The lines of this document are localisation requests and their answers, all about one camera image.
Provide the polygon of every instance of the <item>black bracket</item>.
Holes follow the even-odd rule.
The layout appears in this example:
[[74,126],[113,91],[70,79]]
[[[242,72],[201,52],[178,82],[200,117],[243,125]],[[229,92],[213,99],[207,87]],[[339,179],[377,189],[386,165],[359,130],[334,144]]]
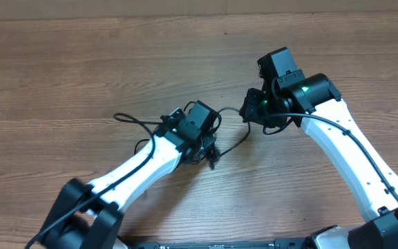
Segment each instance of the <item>black bracket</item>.
[[[92,188],[76,178],[70,180],[62,187],[41,231],[72,210],[78,203],[92,197]],[[38,242],[48,249],[111,249],[123,218],[122,213],[117,211],[118,205],[107,204],[102,199],[97,199],[85,210],[80,211],[85,212],[88,208],[97,214],[92,226],[81,217],[72,215],[38,238]]]
[[351,249],[398,248],[398,208],[379,209],[380,216],[353,229],[348,234]]
[[[305,78],[288,48],[280,48],[257,61],[261,90],[249,89],[240,115],[244,122],[264,127],[282,127],[285,117],[271,118],[273,113],[312,113],[315,106],[331,99],[341,100],[341,94],[328,77],[319,73]],[[292,118],[297,127],[301,118]]]
[[[161,119],[163,124],[156,128],[155,134],[176,145],[178,151],[183,154],[183,163],[198,163],[206,158],[210,167],[214,168],[214,164],[220,158],[214,144],[214,132],[222,120],[217,111],[197,100],[187,115],[181,109],[177,109]],[[219,124],[214,127],[216,119],[219,119]]]

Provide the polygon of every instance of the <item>wire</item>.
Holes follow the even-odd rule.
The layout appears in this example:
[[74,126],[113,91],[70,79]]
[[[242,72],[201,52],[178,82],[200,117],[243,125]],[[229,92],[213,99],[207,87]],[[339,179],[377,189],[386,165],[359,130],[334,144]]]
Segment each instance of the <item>wire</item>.
[[136,143],[136,145],[135,145],[135,150],[134,150],[134,152],[133,152],[133,155],[136,155],[136,153],[138,152],[138,145],[141,143],[141,142],[147,142],[147,141],[150,141],[148,138],[144,138],[144,139],[141,139],[141,140],[139,140],[137,143]]
[[184,111],[187,110],[187,108],[188,108],[188,106],[189,106],[190,104],[195,104],[195,103],[196,103],[196,101],[190,101],[190,102],[188,102],[187,105],[184,107]]
[[288,120],[281,128],[279,128],[279,129],[277,129],[276,131],[273,131],[273,132],[271,132],[271,133],[267,133],[267,127],[263,127],[262,132],[263,132],[265,135],[274,135],[274,134],[277,134],[277,133],[283,131],[283,130],[284,130],[285,128],[287,128],[288,125],[290,125],[292,122],[293,122],[292,119]]
[[396,200],[396,202],[398,202],[398,194],[395,192],[395,189],[393,186],[391,186],[391,184],[388,182],[388,180],[386,180],[385,176],[383,175],[383,173],[381,172],[381,170],[379,169],[379,167],[377,166],[376,162],[374,161],[374,159],[372,159],[372,156],[368,153],[368,151],[366,150],[366,148],[362,145],[362,143],[359,141],[359,139],[357,139],[354,135],[352,135],[351,131],[346,129],[345,127],[342,127],[341,125],[328,120],[326,118],[322,118],[319,116],[315,116],[315,115],[310,115],[310,114],[304,114],[304,113],[275,113],[275,114],[269,114],[268,115],[271,118],[278,118],[278,117],[300,117],[300,118],[312,118],[315,120],[319,120],[322,122],[325,122],[329,125],[332,125],[333,127],[336,127],[337,129],[341,130],[344,136],[349,136],[352,141],[354,141],[356,143],[356,145],[360,148],[360,150],[363,152],[363,154],[365,154],[365,157],[370,161],[370,164],[372,166],[372,168],[374,168],[374,170],[376,171],[377,175],[380,177],[381,182],[385,185],[387,191],[389,191],[391,193],[391,195],[394,197],[394,199]]
[[[131,120],[120,120],[117,119],[117,116],[124,116],[127,117]],[[54,228],[57,224],[61,223],[62,221],[64,221],[65,219],[67,219],[68,217],[74,215],[74,213],[76,213],[78,210],[82,209],[82,208],[86,208],[90,203],[92,203],[93,201],[95,201],[96,199],[98,199],[99,197],[101,197],[103,194],[107,193],[108,191],[110,191],[111,189],[113,189],[114,187],[118,186],[121,182],[123,182],[124,180],[126,180],[128,177],[130,177],[131,175],[133,175],[134,173],[136,173],[140,168],[142,168],[144,165],[146,165],[151,157],[153,156],[154,152],[155,152],[155,148],[156,148],[156,143],[155,143],[155,138],[153,137],[153,133],[150,131],[150,129],[145,126],[145,124],[147,122],[141,122],[139,120],[137,120],[136,118],[125,114],[125,113],[116,113],[113,116],[116,120],[119,120],[121,122],[130,122],[133,124],[138,124],[140,125],[142,128],[144,128],[144,130],[150,135],[151,137],[151,142],[153,144],[153,146],[151,147],[151,151],[149,153],[149,155],[142,161],[142,163],[140,163],[136,168],[134,168],[133,170],[131,170],[128,174],[126,174],[125,176],[121,177],[120,179],[118,179],[117,181],[115,181],[114,183],[110,184],[108,187],[104,188],[101,192],[97,193],[96,195],[90,197],[89,199],[87,199],[86,201],[84,201],[83,203],[80,203],[79,205],[77,205],[75,208],[73,208],[72,210],[68,211],[65,215],[61,216],[59,219],[57,219],[55,222],[53,222],[51,225],[49,225],[46,229],[39,231],[26,245],[25,249],[29,249],[34,243],[35,241],[41,237],[44,236],[47,232],[49,232],[50,230],[52,230],[52,228]]]
[[220,127],[220,124],[222,124],[222,116],[219,113],[219,115],[218,115],[218,126],[214,127],[213,129],[211,129],[209,133],[210,134],[215,134],[218,131],[218,129]]
[[140,124],[143,124],[143,125],[162,125],[163,124],[162,122],[149,122],[149,121],[139,121],[139,120],[136,122],[134,120],[125,120],[123,118],[119,118],[119,116],[124,116],[126,118],[131,117],[130,115],[125,114],[125,113],[115,113],[113,115],[113,118],[116,119],[117,121],[127,122],[127,123],[131,123],[131,124],[139,124],[139,125]]
[[[225,111],[225,110],[235,111],[235,112],[239,113],[239,110],[236,109],[236,108],[233,108],[233,107],[224,107],[221,110],[219,110],[218,113],[220,113],[222,111]],[[239,146],[241,143],[243,143],[248,138],[248,135],[252,131],[252,128],[251,128],[251,125],[249,124],[249,122],[247,122],[247,124],[248,124],[248,131],[245,134],[245,136],[243,136],[243,138],[240,139],[239,142],[237,142],[235,145],[231,146],[229,149],[227,149],[226,151],[222,152],[220,154],[221,157],[224,156],[226,153],[230,152],[231,150],[233,150],[234,148],[236,148],[237,146]]]

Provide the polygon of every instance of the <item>white arm link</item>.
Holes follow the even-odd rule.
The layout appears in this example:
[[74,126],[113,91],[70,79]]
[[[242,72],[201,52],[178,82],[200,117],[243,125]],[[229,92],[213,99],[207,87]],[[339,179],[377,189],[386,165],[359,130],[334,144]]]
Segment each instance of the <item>white arm link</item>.
[[[118,210],[122,213],[124,213],[130,204],[150,187],[151,184],[164,175],[171,173],[179,164],[182,153],[176,149],[176,146],[166,138],[159,138],[157,136],[154,136],[154,138],[156,149],[150,161],[132,176],[101,196],[101,199],[106,203],[116,202],[119,205]],[[117,169],[105,176],[92,180],[89,183],[94,187],[92,193],[96,194],[101,192],[111,183],[114,183],[137,167],[149,155],[151,147],[152,143],[150,140],[139,153],[128,159]]]
[[[316,111],[312,115],[327,118],[349,129],[363,144],[398,194],[398,176],[362,134],[343,100],[324,102],[316,106]],[[312,118],[303,118],[301,126],[305,133],[317,142],[339,171],[356,199],[360,213],[366,222],[378,217],[377,210],[383,206],[389,210],[398,208],[396,200],[391,194],[385,193],[385,185],[351,138],[344,136],[339,129]]]

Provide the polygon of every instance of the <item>wood grain surface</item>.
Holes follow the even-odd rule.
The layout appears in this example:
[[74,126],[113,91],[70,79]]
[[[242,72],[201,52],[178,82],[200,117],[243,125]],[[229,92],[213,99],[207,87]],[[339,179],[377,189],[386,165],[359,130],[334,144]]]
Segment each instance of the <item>wood grain surface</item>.
[[[0,22],[0,248],[23,248],[60,188],[116,168],[146,138],[114,121],[157,120],[189,100],[239,108],[256,60],[288,46],[328,75],[398,174],[398,12]],[[219,148],[246,126],[223,115]],[[126,212],[121,235],[162,242],[301,237],[361,223],[339,173],[302,130],[251,136],[214,171],[187,165]]]
[[395,10],[398,0],[0,0],[0,21]]

